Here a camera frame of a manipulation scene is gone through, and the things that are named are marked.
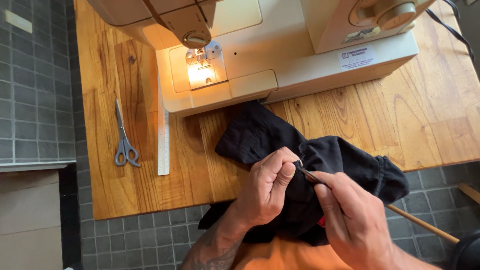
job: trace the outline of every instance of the tattooed forearm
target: tattooed forearm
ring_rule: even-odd
[[[224,231],[222,220],[212,226],[188,252],[182,264],[183,270],[227,270],[244,237]]]

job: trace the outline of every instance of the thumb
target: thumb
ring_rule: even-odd
[[[339,238],[348,241],[348,230],[343,219],[342,210],[332,190],[324,184],[317,184],[314,187],[318,201],[322,206],[325,216],[325,228],[327,237]]]
[[[295,165],[293,163],[287,162],[283,164],[280,171],[276,174],[276,179],[273,182],[272,186],[272,198],[280,201],[285,200],[285,191],[287,186],[295,175]]]

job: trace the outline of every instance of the orange shirt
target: orange shirt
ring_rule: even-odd
[[[330,245],[310,246],[276,236],[267,244],[241,244],[235,270],[351,270]]]

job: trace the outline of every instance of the hand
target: hand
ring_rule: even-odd
[[[314,189],[337,255],[355,270],[394,269],[400,250],[390,238],[382,201],[342,172],[313,174],[331,188],[318,184]]]
[[[283,147],[253,165],[247,183],[230,207],[246,230],[267,224],[280,214],[297,160],[297,155]]]

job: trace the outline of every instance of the black cable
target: black cable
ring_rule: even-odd
[[[455,18],[456,18],[456,22],[459,23],[460,22],[460,13],[458,12],[458,8],[456,7],[456,5],[451,2],[450,0],[444,0],[445,3],[449,4],[452,9],[453,9],[453,14],[455,15]]]
[[[427,9],[427,14],[436,22],[438,22],[439,24],[443,25],[445,28],[447,28],[447,30],[452,33],[452,35],[454,35],[454,37],[456,37],[458,40],[460,40],[460,42],[462,42],[463,44],[465,44],[465,46],[467,47],[467,50],[468,50],[468,54],[470,55],[470,58],[472,59],[472,62],[475,62],[475,55],[473,54],[473,50],[472,48],[470,47],[470,43],[461,35],[459,34],[455,29],[449,27],[448,25],[446,25],[445,23],[443,23],[438,17],[437,15],[435,15],[435,13],[433,13],[433,11],[431,11],[430,9]]]

